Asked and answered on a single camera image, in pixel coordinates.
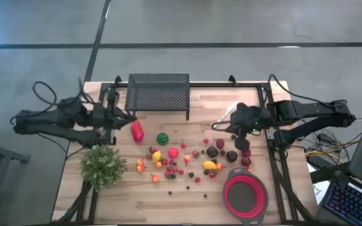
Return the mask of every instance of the pepper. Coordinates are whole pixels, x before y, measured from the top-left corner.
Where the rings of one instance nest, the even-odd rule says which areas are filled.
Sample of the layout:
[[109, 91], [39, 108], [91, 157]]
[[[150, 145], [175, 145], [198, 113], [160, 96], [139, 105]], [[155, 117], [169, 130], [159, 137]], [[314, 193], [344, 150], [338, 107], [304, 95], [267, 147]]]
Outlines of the pepper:
[[135, 142], [141, 142], [145, 135], [140, 121], [134, 121], [131, 125], [131, 133]]

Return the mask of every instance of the wooden table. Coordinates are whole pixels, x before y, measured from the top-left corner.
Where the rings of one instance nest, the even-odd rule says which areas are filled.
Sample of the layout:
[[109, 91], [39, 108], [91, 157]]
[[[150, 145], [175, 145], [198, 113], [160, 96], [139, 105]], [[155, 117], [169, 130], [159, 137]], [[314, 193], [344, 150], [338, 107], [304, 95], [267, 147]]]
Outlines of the wooden table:
[[[100, 87], [100, 82], [87, 82], [84, 90], [98, 101]], [[126, 89], [116, 90], [120, 93], [118, 107], [124, 109]], [[290, 99], [290, 95], [275, 83], [272, 84], [272, 90], [275, 101]], [[202, 162], [209, 160], [208, 156], [192, 158], [187, 167], [183, 161], [184, 155], [191, 155], [194, 150], [206, 150], [210, 146], [201, 142], [204, 138], [210, 139], [209, 144], [213, 144], [217, 138], [223, 138], [226, 151], [236, 150], [230, 134], [211, 129], [211, 124], [236, 100], [247, 105], [259, 105], [258, 93], [254, 88], [191, 88], [189, 121], [185, 120], [184, 112], [137, 112], [136, 116], [145, 131], [142, 144], [135, 144], [129, 125], [115, 131], [117, 145], [114, 148], [119, 148], [122, 157], [128, 160], [128, 171], [124, 173], [117, 186], [99, 192], [95, 223], [239, 223], [223, 205], [222, 188], [229, 170], [241, 166], [240, 156], [234, 163], [228, 163], [222, 156], [218, 157], [218, 161], [224, 163], [227, 168], [213, 179], [203, 174]], [[156, 136], [160, 132], [169, 135], [169, 144], [159, 146], [156, 143]], [[182, 140], [187, 144], [185, 149], [180, 147]], [[265, 184], [269, 195], [269, 205], [263, 223], [280, 223], [265, 135], [249, 135], [248, 140], [251, 142], [252, 172]], [[186, 174], [177, 175], [175, 180], [168, 181], [164, 177], [165, 168], [155, 168], [151, 161], [145, 161], [145, 172], [137, 172], [136, 161], [145, 155], [149, 146], [156, 146], [165, 157], [169, 148], [179, 148], [179, 168], [186, 172], [194, 172], [202, 181], [195, 183], [191, 179], [185, 180]], [[69, 154], [79, 148], [79, 144], [71, 144]], [[80, 192], [82, 177], [79, 162], [83, 154], [84, 151], [81, 151], [73, 155], [65, 164], [52, 220], [60, 218]], [[309, 211], [315, 214], [317, 203], [302, 149], [289, 149], [287, 163], [294, 192]], [[152, 183], [151, 173], [159, 175], [161, 182]], [[290, 216], [284, 191], [283, 202], [287, 216]], [[86, 201], [85, 217], [89, 213], [89, 203], [90, 197]]]

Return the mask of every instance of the keyboard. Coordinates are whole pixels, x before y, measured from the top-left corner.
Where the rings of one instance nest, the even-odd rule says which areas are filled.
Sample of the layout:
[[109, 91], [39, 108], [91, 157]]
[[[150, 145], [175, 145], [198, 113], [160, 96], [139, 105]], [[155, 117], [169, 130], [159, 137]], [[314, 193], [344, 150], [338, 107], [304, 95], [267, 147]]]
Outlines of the keyboard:
[[324, 206], [352, 225], [362, 225], [362, 189], [336, 180]]

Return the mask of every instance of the concrete floor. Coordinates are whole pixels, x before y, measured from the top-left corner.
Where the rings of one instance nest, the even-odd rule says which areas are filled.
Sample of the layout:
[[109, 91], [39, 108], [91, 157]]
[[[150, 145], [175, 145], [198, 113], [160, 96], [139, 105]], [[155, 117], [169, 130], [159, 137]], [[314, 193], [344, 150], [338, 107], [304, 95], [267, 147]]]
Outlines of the concrete floor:
[[[0, 0], [0, 44], [93, 43], [104, 0]], [[102, 43], [362, 42], [362, 0], [116, 0]], [[38, 136], [19, 136], [9, 118], [45, 107], [33, 82], [50, 84], [58, 98], [75, 95], [91, 49], [0, 50], [0, 146], [31, 154], [13, 163], [0, 195], [0, 225], [50, 219], [63, 152]], [[362, 117], [362, 48], [245, 48], [99, 50], [92, 81], [129, 73], [189, 73], [191, 80], [266, 80], [275, 73], [292, 92], [321, 100], [347, 99]], [[334, 129], [341, 141], [362, 122]], [[64, 147], [68, 142], [56, 139]]]

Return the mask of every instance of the plastic fruit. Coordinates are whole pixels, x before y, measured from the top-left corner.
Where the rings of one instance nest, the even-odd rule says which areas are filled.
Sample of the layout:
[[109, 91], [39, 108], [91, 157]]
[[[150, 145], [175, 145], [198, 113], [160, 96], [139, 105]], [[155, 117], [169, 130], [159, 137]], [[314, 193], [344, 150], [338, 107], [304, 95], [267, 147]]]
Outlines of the plastic fruit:
[[185, 165], [188, 165], [188, 162], [191, 161], [191, 156], [185, 156], [184, 157]]
[[203, 165], [205, 170], [217, 170], [216, 164], [212, 161], [204, 161]]
[[145, 168], [144, 168], [143, 166], [137, 166], [137, 167], [136, 167], [136, 170], [138, 170], [139, 173], [140, 173], [140, 172], [143, 172], [144, 169], [145, 169]]
[[216, 140], [216, 146], [217, 146], [219, 149], [223, 149], [223, 148], [224, 148], [224, 140], [223, 140], [223, 139], [217, 139], [217, 140]]
[[160, 161], [156, 162], [155, 165], [156, 165], [157, 168], [161, 168], [161, 167], [162, 167], [162, 163], [161, 163]]
[[155, 147], [153, 147], [153, 146], [150, 146], [149, 147], [149, 152], [150, 152], [150, 154], [153, 154], [153, 153], [155, 153], [157, 151], [157, 149], [155, 148]]
[[153, 182], [155, 182], [155, 183], [157, 183], [157, 182], [160, 181], [158, 176], [152, 175], [152, 174], [151, 174], [151, 180], [152, 180]]
[[178, 157], [179, 151], [177, 148], [170, 148], [168, 150], [168, 157], [172, 158], [172, 159], [176, 159]]
[[160, 151], [156, 151], [155, 153], [153, 153], [151, 155], [151, 160], [156, 163], [158, 161], [160, 161], [162, 158], [162, 153]]

